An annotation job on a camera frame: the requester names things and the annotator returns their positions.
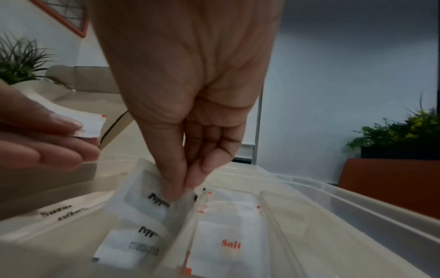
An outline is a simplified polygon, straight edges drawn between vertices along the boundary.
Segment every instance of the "orange-red window frame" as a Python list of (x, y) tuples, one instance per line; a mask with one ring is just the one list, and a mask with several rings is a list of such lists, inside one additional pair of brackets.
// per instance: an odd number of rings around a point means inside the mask
[(59, 21), (62, 25), (67, 27), (69, 30), (77, 34), (78, 36), (85, 38), (87, 35), (87, 28), (88, 28), (88, 14), (86, 13), (86, 16), (84, 18), (84, 23), (82, 25), (82, 30), (70, 23), (67, 19), (63, 18), (59, 13), (57, 13), (55, 10), (51, 9), (46, 3), (40, 1), (40, 0), (29, 0), (34, 5), (36, 5), (38, 8), (46, 12), (48, 15)]

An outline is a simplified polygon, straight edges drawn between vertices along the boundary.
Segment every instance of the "person's right hand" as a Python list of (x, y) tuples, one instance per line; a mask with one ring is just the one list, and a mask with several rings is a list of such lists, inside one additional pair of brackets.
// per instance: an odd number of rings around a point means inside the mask
[(81, 127), (0, 80), (0, 167), (72, 170), (94, 161), (97, 139), (71, 136)]
[(234, 158), (263, 88), (282, 2), (88, 1), (169, 199)]

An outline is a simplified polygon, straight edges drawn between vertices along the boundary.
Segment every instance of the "human hand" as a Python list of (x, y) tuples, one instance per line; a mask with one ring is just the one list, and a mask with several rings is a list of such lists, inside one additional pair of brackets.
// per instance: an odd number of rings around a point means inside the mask
[(81, 127), (0, 80), (0, 167), (71, 170), (94, 161), (97, 138), (68, 136)]
[(234, 158), (263, 87), (282, 4), (88, 1), (105, 56), (169, 199)]

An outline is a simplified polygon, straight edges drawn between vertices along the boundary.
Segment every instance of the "fingernail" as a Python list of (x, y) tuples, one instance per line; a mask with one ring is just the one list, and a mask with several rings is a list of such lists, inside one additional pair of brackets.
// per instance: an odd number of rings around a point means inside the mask
[(74, 119), (71, 119), (69, 117), (57, 114), (57, 113), (52, 113), (50, 114), (50, 117), (52, 118), (52, 120), (58, 124), (62, 124), (62, 125), (68, 125), (71, 127), (75, 127), (75, 128), (82, 128), (83, 124), (80, 122), (75, 121)]

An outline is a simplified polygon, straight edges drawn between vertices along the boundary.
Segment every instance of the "wall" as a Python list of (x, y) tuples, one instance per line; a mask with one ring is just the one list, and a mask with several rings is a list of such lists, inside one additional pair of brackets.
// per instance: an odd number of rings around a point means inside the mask
[(265, 80), (257, 165), (337, 182), (362, 125), (436, 103), (437, 0), (287, 0)]
[(81, 38), (28, 0), (0, 0), (0, 29), (17, 38), (36, 39), (40, 47), (48, 48), (55, 63), (75, 65)]
[(78, 66), (109, 66), (99, 46), (95, 31), (89, 25), (87, 36), (82, 40), (77, 59)]

